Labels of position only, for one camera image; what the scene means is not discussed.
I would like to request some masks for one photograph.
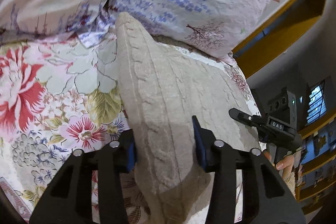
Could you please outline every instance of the window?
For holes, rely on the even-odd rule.
[[[323,80],[321,83],[313,86],[311,93],[309,95],[309,109],[307,116],[307,125],[319,119],[323,114],[326,113],[326,103],[324,101],[324,84]]]

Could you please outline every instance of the finger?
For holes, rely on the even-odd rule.
[[[267,150],[264,150],[262,153],[264,154],[264,156],[266,157],[266,159],[268,159],[269,161],[272,160],[272,156],[271,156],[270,153],[268,153]]]
[[[289,156],[284,157],[282,160],[280,160],[276,164],[276,168],[277,168],[277,170],[283,170],[284,168],[286,168],[288,166],[293,167],[293,164],[294,164],[294,156],[289,155]]]

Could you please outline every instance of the bed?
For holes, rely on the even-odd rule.
[[[120,12],[138,19],[159,44],[223,71],[251,114],[260,115],[229,52],[269,1],[0,0],[0,186],[24,220],[73,149],[100,149],[129,129],[118,89]],[[150,209],[134,174],[121,181],[129,223],[147,222]],[[93,173],[99,222],[97,191]],[[236,222],[241,191],[239,184]]]

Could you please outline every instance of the person's hand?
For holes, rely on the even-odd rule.
[[[268,153],[266,150],[264,150],[262,152],[264,154],[264,156],[271,161],[272,160],[272,156],[270,155],[270,153]],[[282,179],[286,179],[288,178],[288,176],[290,175],[290,173],[292,172],[293,169],[293,165],[294,165],[294,156],[293,155],[289,155],[289,156],[285,156],[282,160],[280,160],[276,165],[275,168],[280,171],[283,170],[282,173]]]

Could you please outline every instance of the floral bed sheet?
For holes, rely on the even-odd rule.
[[[259,114],[237,66],[167,37],[159,43],[227,73]],[[43,191],[70,153],[98,150],[129,129],[118,91],[116,37],[85,48],[78,38],[60,43],[17,42],[0,48],[0,186],[28,222]],[[92,215],[99,222],[97,174],[92,175]],[[129,223],[150,215],[134,175],[121,176]],[[237,188],[236,221],[242,213]]]

